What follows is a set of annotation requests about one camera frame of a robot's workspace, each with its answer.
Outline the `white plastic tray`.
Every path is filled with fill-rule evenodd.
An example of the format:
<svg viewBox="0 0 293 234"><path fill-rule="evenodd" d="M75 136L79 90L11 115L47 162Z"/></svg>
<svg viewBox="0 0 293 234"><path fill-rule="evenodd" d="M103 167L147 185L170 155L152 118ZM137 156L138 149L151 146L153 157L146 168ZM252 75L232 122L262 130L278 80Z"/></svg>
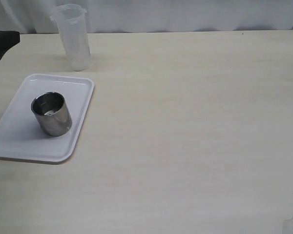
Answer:
<svg viewBox="0 0 293 234"><path fill-rule="evenodd" d="M73 153L95 84L88 78L32 74L26 77L0 119L0 158L61 163ZM54 91L64 96L72 117L70 130L46 135L31 111L38 95Z"/></svg>

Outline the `clear plastic measuring pitcher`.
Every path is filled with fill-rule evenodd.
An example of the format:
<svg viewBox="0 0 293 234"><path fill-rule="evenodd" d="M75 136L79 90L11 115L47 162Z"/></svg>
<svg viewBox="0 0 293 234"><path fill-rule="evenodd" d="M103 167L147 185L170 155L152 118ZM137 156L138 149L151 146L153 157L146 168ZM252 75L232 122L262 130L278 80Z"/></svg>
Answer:
<svg viewBox="0 0 293 234"><path fill-rule="evenodd" d="M56 6L51 11L50 19L58 28L67 60L74 71L88 69L91 64L86 13L86 9L71 3Z"/></svg>

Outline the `stainless steel cup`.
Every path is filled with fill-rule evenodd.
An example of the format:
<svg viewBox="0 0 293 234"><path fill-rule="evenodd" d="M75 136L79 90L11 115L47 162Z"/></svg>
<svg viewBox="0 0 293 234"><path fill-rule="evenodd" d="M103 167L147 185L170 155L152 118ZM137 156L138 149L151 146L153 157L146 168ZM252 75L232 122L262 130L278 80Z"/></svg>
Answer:
<svg viewBox="0 0 293 234"><path fill-rule="evenodd" d="M60 93L46 92L37 96L31 103L31 111L42 131L51 137L66 134L72 126L65 98Z"/></svg>

